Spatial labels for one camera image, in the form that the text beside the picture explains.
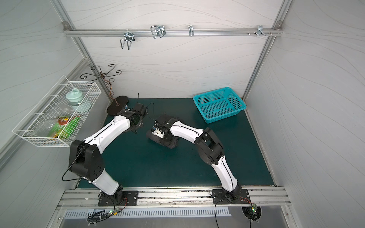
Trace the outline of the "dark grey long pants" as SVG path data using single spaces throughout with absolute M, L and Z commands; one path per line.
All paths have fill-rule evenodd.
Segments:
M 164 132 L 164 137 L 159 138 L 159 137 L 152 134 L 152 132 L 154 130 L 155 129 L 153 128 L 150 131 L 148 131 L 146 133 L 146 137 L 149 138 L 150 140 L 152 140 L 153 142 L 156 142 L 159 145 L 165 146 L 169 149 L 173 149 L 177 146 L 177 144 L 178 144 L 178 137 L 177 136 L 173 136 L 171 133 L 163 131 Z

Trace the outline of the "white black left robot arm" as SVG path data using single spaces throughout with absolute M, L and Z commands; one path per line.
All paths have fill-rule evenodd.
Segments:
M 107 173 L 102 153 L 121 134 L 136 132 L 145 115 L 145 105 L 136 103 L 134 108 L 118 112 L 95 134 L 71 143 L 68 170 L 91 182 L 101 191 L 103 198 L 115 205 L 124 200 L 123 187 Z

